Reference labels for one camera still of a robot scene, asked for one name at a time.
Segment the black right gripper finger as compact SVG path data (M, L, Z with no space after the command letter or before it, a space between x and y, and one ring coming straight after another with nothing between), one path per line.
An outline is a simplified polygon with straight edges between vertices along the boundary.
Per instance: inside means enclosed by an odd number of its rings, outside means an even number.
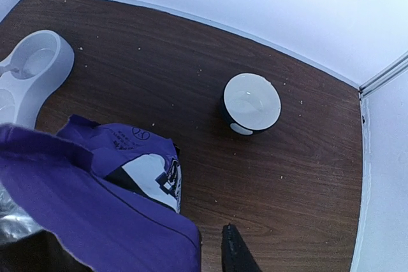
M261 271L234 224L222 229L221 257L224 272Z

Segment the purple pet food bag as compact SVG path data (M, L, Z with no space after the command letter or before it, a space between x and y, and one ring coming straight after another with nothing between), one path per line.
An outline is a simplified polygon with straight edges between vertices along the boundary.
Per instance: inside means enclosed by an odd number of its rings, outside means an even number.
M180 212L174 142L78 115L57 133L1 126L1 182L94 271L199 271L201 236Z

